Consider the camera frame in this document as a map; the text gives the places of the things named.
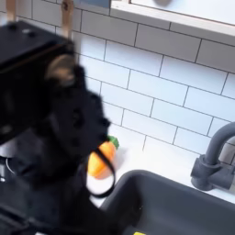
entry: black sink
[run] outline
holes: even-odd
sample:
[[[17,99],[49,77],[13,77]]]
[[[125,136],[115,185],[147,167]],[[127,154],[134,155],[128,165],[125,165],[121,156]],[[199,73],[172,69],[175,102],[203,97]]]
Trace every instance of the black sink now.
[[[235,205],[146,171],[125,173],[101,208],[127,235],[235,234]]]

